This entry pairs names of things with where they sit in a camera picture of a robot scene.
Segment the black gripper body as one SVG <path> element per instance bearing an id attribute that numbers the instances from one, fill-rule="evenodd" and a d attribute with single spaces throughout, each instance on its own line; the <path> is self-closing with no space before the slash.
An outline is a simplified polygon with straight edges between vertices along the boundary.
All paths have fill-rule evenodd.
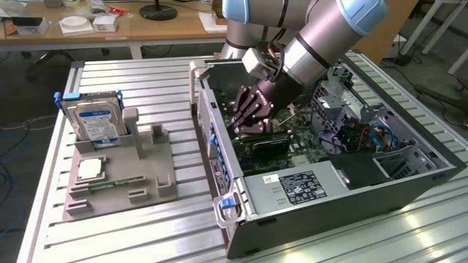
<path id="1" fill-rule="evenodd" d="M 280 73 L 275 81 L 259 80 L 254 87 L 263 103 L 260 118 L 274 118 L 304 91 L 304 86 L 286 72 Z"/>

